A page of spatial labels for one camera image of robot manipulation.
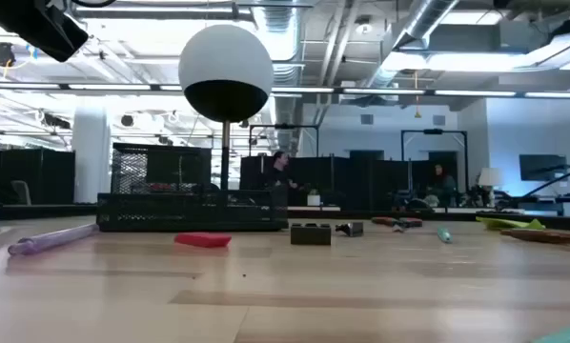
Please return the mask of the grey office chair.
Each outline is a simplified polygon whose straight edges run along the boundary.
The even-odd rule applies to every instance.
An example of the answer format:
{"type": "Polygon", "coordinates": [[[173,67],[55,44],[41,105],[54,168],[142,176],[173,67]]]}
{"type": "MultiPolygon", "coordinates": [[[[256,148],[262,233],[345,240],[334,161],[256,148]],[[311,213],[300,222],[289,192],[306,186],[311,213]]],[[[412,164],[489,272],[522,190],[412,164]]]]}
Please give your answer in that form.
{"type": "Polygon", "coordinates": [[[31,193],[28,184],[22,180],[12,180],[10,183],[19,198],[19,203],[31,205],[31,193]]]}

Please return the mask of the white round column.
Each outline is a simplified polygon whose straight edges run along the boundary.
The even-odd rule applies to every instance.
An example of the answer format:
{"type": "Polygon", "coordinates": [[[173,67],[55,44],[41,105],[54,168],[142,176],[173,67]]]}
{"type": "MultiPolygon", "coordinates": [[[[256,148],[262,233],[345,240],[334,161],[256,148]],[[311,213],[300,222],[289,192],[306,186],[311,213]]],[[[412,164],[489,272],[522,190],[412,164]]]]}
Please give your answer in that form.
{"type": "Polygon", "coordinates": [[[112,134],[107,109],[77,106],[71,147],[75,154],[74,201],[96,203],[110,189],[112,134]]]}

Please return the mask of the purple pen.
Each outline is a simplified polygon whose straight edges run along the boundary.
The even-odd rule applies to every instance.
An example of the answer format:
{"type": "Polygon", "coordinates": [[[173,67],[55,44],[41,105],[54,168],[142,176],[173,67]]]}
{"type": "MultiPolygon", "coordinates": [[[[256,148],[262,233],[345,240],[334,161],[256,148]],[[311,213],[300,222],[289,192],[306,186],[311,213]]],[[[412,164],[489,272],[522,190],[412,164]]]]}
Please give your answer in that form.
{"type": "Polygon", "coordinates": [[[23,237],[8,247],[8,253],[11,256],[38,254],[87,238],[98,231],[99,226],[97,224],[87,224],[57,232],[47,232],[30,237],[23,237]]]}

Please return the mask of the black binder clip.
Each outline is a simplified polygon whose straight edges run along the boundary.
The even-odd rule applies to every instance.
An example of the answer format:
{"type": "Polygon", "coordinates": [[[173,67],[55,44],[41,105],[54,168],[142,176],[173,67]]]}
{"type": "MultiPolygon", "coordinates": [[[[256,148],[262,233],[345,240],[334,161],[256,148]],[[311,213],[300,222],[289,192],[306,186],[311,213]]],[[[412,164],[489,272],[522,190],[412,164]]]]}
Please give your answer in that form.
{"type": "Polygon", "coordinates": [[[332,228],[329,224],[297,224],[290,228],[292,245],[330,246],[332,244],[332,228]]]}
{"type": "Polygon", "coordinates": [[[360,237],[364,235],[364,225],[362,222],[351,222],[336,225],[336,232],[341,232],[348,237],[360,237]]]}

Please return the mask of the black partition panel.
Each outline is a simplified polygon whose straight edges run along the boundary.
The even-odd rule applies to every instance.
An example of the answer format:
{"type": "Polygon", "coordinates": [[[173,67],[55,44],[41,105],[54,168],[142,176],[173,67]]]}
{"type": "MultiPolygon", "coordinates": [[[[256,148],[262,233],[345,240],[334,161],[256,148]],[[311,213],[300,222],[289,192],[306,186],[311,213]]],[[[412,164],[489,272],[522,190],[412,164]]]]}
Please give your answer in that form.
{"type": "Polygon", "coordinates": [[[12,180],[25,181],[32,205],[68,205],[74,199],[75,154],[47,149],[0,151],[0,202],[21,205],[12,180]]]}
{"type": "MultiPolygon", "coordinates": [[[[266,172],[271,156],[247,156],[241,159],[240,188],[268,190],[266,172]]],[[[289,160],[287,172],[298,189],[287,189],[290,207],[309,207],[308,193],[318,193],[323,207],[344,211],[389,211],[400,208],[440,207],[428,193],[434,166],[442,161],[379,160],[371,157],[298,157],[289,160]]]]}

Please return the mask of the red eraser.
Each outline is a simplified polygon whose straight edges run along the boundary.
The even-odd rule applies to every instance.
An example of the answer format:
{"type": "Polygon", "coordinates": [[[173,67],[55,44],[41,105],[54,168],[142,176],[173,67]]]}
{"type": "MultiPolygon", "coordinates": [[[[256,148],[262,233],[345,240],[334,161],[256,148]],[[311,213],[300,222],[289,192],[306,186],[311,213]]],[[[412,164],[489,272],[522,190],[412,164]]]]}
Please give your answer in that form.
{"type": "Polygon", "coordinates": [[[224,248],[232,237],[227,234],[209,232],[182,232],[174,237],[174,242],[199,248],[224,248]]]}

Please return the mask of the black wall monitor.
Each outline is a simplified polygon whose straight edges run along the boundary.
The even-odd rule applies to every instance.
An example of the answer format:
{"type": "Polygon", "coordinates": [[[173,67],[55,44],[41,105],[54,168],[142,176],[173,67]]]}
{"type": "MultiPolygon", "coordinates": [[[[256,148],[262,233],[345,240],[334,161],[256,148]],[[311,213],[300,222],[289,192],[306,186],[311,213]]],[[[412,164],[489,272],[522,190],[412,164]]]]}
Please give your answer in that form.
{"type": "Polygon", "coordinates": [[[521,154],[519,174],[522,181],[550,181],[567,173],[568,164],[564,155],[521,154]]]}

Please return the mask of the brown wooden pencil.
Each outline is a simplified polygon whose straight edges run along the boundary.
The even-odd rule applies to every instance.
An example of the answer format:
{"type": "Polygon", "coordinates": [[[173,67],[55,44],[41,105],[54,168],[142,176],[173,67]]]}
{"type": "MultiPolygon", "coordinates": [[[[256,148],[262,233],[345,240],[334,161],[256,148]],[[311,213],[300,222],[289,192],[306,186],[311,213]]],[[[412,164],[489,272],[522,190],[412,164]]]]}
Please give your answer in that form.
{"type": "Polygon", "coordinates": [[[528,242],[570,245],[570,232],[553,230],[504,229],[500,231],[500,234],[528,242]]]}

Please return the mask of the white globe table lamp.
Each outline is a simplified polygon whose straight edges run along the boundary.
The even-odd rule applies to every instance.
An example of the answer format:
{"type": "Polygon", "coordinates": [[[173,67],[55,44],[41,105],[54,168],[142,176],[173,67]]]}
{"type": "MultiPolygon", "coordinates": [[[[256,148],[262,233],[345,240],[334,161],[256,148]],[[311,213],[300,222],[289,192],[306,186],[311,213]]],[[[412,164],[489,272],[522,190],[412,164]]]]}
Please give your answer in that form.
{"type": "Polygon", "coordinates": [[[274,83],[273,61],[260,39],[234,25],[200,30],[179,55],[178,81],[189,105],[222,125],[220,189],[229,188],[231,125],[256,115],[274,83]]]}

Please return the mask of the white shade desk lamp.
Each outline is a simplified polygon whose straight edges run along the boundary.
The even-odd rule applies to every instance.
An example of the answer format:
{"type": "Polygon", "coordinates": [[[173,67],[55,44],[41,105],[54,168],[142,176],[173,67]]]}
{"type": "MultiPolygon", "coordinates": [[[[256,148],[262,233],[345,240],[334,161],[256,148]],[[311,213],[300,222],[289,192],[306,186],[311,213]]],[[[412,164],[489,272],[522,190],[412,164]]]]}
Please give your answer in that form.
{"type": "Polygon", "coordinates": [[[495,189],[503,185],[503,176],[500,168],[486,167],[480,172],[478,185],[487,188],[489,199],[495,200],[495,189]]]}

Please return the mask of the black aluminium table frame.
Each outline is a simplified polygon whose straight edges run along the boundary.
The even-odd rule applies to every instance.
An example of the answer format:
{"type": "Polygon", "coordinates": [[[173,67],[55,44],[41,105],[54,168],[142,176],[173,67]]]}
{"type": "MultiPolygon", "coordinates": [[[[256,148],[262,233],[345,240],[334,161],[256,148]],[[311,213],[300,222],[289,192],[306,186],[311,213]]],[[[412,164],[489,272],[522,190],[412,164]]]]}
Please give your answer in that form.
{"type": "MultiPolygon", "coordinates": [[[[56,217],[74,217],[96,215],[95,205],[4,205],[0,218],[5,220],[25,220],[56,217]]],[[[361,219],[373,217],[416,217],[423,221],[476,222],[477,217],[500,218],[513,221],[532,221],[537,219],[547,229],[570,231],[570,216],[507,212],[483,212],[474,209],[438,209],[436,212],[360,212],[343,210],[317,210],[304,207],[288,209],[289,218],[313,219],[361,219]]]]}

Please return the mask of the red handled scissors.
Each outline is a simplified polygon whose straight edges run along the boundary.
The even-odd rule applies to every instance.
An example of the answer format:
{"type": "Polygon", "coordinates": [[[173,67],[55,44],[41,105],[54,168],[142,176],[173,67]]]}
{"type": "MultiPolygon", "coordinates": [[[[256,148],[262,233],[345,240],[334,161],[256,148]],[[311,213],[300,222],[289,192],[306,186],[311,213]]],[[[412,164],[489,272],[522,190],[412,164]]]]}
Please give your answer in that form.
{"type": "Polygon", "coordinates": [[[407,232],[412,228],[420,228],[423,226],[421,219],[413,217],[373,217],[371,219],[373,224],[386,226],[392,229],[393,232],[407,232]]]}

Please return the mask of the person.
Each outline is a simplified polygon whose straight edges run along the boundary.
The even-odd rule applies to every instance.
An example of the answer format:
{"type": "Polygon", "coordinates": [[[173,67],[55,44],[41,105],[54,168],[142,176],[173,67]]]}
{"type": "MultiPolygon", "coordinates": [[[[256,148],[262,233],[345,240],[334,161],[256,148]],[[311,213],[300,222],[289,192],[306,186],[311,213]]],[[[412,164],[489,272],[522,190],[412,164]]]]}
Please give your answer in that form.
{"type": "Polygon", "coordinates": [[[440,164],[434,166],[434,174],[428,187],[428,193],[438,199],[441,207],[452,207],[456,203],[457,182],[440,164]]]}
{"type": "Polygon", "coordinates": [[[266,172],[266,184],[268,187],[287,186],[289,189],[297,190],[298,184],[289,177],[287,167],[289,165],[289,155],[284,151],[277,151],[273,155],[272,166],[266,172]]]}

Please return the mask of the black mesh desk organizer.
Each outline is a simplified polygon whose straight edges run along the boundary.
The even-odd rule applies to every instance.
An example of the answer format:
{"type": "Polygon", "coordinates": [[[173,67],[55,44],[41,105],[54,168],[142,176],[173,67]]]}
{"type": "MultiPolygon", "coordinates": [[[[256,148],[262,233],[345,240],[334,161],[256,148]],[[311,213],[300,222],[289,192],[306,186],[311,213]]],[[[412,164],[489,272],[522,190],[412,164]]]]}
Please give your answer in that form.
{"type": "Polygon", "coordinates": [[[212,151],[112,145],[111,190],[97,198],[101,232],[275,232],[288,226],[282,186],[221,190],[212,151]]]}

